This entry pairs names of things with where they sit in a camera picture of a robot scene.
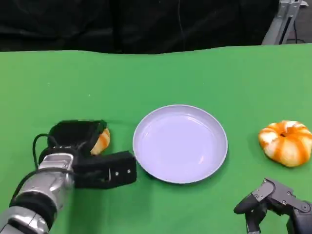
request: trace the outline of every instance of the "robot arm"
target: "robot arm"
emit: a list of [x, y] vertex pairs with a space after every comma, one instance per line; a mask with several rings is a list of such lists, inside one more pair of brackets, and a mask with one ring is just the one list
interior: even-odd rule
[[[71, 154], [50, 154], [39, 165], [39, 170], [59, 168], [72, 171], [73, 160]], [[0, 234], [48, 233], [73, 184], [73, 176], [62, 172], [47, 170], [30, 177], [2, 213]]]
[[[24, 177], [9, 208], [0, 214], [0, 234], [47, 234], [73, 188], [111, 189], [136, 181], [136, 160], [130, 152], [90, 154], [106, 126], [103, 120], [68, 120], [35, 137], [36, 170]], [[39, 137], [48, 137], [48, 147], [38, 165]]]
[[296, 198], [291, 188], [269, 178], [245, 197], [234, 212], [245, 214], [248, 234], [260, 234], [259, 224], [267, 210], [290, 217], [287, 222], [288, 234], [312, 233], [312, 204]]

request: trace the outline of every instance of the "black backdrop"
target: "black backdrop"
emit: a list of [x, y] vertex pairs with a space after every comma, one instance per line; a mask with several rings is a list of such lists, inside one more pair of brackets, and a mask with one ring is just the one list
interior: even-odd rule
[[157, 54], [261, 44], [279, 0], [1, 0], [0, 51]]

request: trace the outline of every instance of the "toy pumpkin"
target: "toy pumpkin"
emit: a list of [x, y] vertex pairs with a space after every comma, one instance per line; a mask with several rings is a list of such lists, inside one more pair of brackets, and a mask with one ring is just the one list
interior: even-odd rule
[[105, 128], [101, 135], [99, 135], [96, 144], [91, 150], [91, 154], [99, 155], [103, 150], [105, 150], [110, 143], [111, 134], [108, 129]]
[[287, 167], [302, 165], [310, 159], [312, 133], [300, 122], [271, 123], [258, 137], [265, 154]]

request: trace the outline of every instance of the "small pumpkin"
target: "small pumpkin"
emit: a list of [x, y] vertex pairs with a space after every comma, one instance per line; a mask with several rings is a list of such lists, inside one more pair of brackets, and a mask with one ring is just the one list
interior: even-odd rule
[[91, 150], [91, 154], [99, 155], [109, 146], [110, 141], [111, 141], [111, 134], [108, 131], [108, 129], [105, 128], [102, 134], [99, 135], [96, 144]]
[[312, 133], [298, 121], [271, 123], [258, 137], [265, 154], [287, 167], [302, 165], [310, 159]]

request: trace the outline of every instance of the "green table surface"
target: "green table surface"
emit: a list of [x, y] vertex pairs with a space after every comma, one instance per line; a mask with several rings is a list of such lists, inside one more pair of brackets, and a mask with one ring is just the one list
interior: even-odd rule
[[[34, 169], [31, 144], [63, 119], [104, 119], [109, 153], [131, 150], [136, 125], [170, 104], [206, 110], [223, 125], [227, 159], [193, 185], [150, 179], [107, 191], [76, 190], [52, 234], [243, 234], [233, 208], [266, 176], [312, 201], [312, 162], [288, 169], [268, 160], [257, 139], [271, 122], [298, 120], [312, 128], [312, 44], [228, 47], [166, 55], [81, 51], [0, 53], [0, 210]], [[45, 146], [38, 144], [38, 151]], [[286, 233], [287, 217], [272, 213], [263, 233]]]

